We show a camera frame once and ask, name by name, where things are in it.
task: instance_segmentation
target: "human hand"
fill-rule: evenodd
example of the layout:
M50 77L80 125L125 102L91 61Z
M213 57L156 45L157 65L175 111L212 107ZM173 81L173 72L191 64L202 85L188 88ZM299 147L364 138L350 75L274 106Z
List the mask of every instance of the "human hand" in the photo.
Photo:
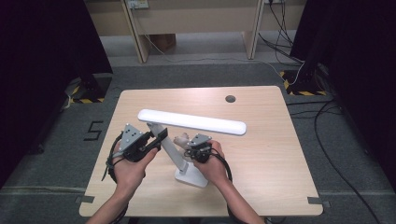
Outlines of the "human hand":
M224 158L224 153L221 149L221 144L215 140L209 140L209 144L212 145L212 153L220 154L222 158ZM216 158L215 156L209 156L209 159L206 163L200 163L196 160L193 160L194 166L201 171L204 177L212 182L215 186L219 186L219 184L228 181L228 177L226 175L225 167L223 163Z
M120 148L120 141L115 146L115 152ZM116 191L127 197L134 195L145 177L145 170L149 163L154 159L158 148L152 149L141 161L131 162L122 160L114 166L114 174L117 178ZM113 159L113 164L120 160L120 157Z

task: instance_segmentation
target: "black stand base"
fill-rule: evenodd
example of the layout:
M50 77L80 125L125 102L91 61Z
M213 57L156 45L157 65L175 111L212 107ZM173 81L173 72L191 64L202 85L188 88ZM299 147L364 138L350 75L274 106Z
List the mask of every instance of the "black stand base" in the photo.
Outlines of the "black stand base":
M90 104L102 103L105 100L108 86L111 82L111 77L96 77L98 85L94 88L87 89L82 82L80 82L73 91L73 103Z
M285 79L284 85L286 92L290 95L326 95L321 84L314 78L300 78L297 77L297 70L285 70L280 75Z

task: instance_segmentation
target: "person's right hand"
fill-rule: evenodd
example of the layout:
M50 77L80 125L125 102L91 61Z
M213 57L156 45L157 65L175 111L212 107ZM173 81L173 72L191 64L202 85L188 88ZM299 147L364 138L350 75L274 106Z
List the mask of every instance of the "person's right hand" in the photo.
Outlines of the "person's right hand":
M214 140L209 140L208 143L212 145L212 153L220 154L222 158L224 158L224 153L221 149L221 145L219 142ZM228 181L228 177L226 175L225 167L223 163L216 157L210 156L209 160L206 163L200 163L196 160L193 160L194 166L198 168L199 171L204 175L204 177L212 182L215 186L223 183L224 181Z

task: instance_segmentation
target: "person's left hand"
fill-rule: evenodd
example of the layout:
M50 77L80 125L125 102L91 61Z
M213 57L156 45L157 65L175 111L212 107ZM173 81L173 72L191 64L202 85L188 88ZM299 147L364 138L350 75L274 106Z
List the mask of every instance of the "person's left hand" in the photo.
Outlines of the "person's left hand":
M120 148L120 141L116 144L114 152ZM141 161L131 162L122 160L114 166L114 174L117 178L117 189L125 196L132 197L134 192L142 183L145 177L145 170L149 163L154 159L158 148L152 149ZM113 163L120 160L120 157L114 158Z

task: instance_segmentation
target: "led light bar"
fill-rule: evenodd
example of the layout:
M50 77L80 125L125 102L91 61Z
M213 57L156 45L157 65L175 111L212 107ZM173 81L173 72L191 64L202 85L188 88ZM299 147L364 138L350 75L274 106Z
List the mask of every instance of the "led light bar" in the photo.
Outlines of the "led light bar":
M244 135L246 123L229 119L213 119L186 114L163 112L159 110L142 109L137 115L140 121L158 123L183 128L198 129L213 133Z

